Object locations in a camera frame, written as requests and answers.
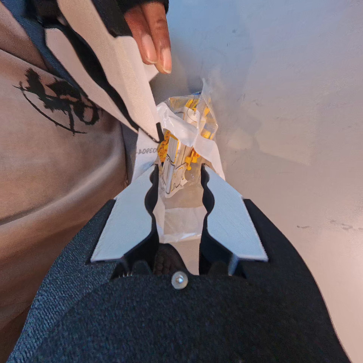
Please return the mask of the large clear plastic bag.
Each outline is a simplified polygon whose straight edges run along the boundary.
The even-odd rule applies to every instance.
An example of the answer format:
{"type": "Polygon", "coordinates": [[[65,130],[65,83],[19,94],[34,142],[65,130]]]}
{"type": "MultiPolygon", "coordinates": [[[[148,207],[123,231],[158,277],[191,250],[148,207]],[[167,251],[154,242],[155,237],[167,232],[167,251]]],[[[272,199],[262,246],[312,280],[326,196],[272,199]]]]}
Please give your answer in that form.
{"type": "MultiPolygon", "coordinates": [[[[210,97],[211,100],[208,104],[216,120],[213,110],[212,90],[206,79],[202,80],[201,92],[206,97],[210,97]]],[[[203,157],[202,162],[191,172],[185,171],[186,183],[172,197],[165,198],[160,183],[163,164],[157,155],[160,143],[152,141],[143,133],[138,134],[132,181],[135,181],[153,164],[158,164],[158,201],[154,209],[154,215],[161,243],[177,243],[201,237],[203,220],[206,215],[206,209],[202,203],[202,164],[211,167],[220,177],[225,179],[220,152],[215,141],[216,137],[214,141],[199,138],[198,135],[197,137],[200,141],[196,145],[199,147],[196,150],[203,157]]]]}

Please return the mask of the grey desk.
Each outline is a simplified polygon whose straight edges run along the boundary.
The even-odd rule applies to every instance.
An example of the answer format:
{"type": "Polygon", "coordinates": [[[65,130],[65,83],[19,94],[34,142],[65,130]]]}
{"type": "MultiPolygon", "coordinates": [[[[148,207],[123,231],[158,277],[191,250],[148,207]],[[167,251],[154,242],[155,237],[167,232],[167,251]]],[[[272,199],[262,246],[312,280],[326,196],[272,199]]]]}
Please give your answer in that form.
{"type": "Polygon", "coordinates": [[[170,1],[156,102],[210,84],[227,181],[311,269],[362,362],[362,1],[170,1]]]}

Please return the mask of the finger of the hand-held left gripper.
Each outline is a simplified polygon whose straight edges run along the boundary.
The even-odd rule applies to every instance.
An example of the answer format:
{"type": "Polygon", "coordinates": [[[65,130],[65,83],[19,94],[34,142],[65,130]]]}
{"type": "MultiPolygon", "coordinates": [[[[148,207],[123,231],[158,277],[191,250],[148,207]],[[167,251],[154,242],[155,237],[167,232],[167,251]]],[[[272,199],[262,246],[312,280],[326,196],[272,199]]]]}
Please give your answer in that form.
{"type": "Polygon", "coordinates": [[[94,35],[93,20],[99,17],[93,1],[57,1],[57,4],[69,28],[82,37],[97,56],[108,82],[125,102],[132,120],[154,142],[160,143],[164,139],[160,117],[134,38],[94,35]]]}
{"type": "Polygon", "coordinates": [[[108,82],[106,74],[92,49],[84,39],[69,28],[45,28],[48,49],[86,97],[97,106],[138,132],[142,130],[130,117],[125,102],[108,82]]]}

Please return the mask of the person's left hand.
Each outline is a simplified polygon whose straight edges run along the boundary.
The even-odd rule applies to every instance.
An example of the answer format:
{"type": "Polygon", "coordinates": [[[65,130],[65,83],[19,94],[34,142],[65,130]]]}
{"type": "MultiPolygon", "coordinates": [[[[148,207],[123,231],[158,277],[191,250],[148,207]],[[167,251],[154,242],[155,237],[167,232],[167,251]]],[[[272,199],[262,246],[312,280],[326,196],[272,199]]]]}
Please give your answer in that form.
{"type": "Polygon", "coordinates": [[[172,56],[165,5],[161,1],[146,2],[126,11],[124,17],[143,63],[154,65],[162,74],[170,74],[172,56]]]}

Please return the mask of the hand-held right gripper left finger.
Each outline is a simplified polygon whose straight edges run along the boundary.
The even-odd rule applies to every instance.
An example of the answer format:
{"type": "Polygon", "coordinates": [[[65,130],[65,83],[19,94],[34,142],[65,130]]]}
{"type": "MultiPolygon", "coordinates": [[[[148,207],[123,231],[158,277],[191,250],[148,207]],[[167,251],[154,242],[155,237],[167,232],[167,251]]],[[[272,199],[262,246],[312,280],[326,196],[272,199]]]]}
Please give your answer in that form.
{"type": "Polygon", "coordinates": [[[159,248],[153,211],[158,201],[159,167],[153,164],[114,199],[90,257],[91,263],[117,262],[125,272],[144,261],[152,270],[159,248]]]}

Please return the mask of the pile of yellow building parts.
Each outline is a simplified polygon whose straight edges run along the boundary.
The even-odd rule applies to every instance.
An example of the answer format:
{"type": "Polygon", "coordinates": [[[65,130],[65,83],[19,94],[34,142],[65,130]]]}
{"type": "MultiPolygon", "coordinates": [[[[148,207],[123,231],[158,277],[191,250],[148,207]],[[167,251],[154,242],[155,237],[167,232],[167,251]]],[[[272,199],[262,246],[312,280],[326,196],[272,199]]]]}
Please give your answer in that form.
{"type": "Polygon", "coordinates": [[[185,96],[173,96],[157,106],[162,120],[164,140],[159,144],[157,155],[163,165],[168,160],[176,168],[191,172],[203,157],[196,146],[200,139],[214,141],[217,122],[212,115],[210,97],[201,91],[185,96]]]}

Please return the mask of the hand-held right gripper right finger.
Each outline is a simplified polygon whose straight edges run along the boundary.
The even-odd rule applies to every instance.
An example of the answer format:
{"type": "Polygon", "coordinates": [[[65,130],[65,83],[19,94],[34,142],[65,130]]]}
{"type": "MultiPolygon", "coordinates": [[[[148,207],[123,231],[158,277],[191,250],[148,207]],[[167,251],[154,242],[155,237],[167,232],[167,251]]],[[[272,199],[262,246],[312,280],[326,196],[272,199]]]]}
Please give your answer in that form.
{"type": "Polygon", "coordinates": [[[199,245],[199,274],[224,263],[228,275],[242,273],[243,261],[268,262],[268,255],[242,195],[206,164],[201,166],[202,203],[206,209],[199,245]]]}

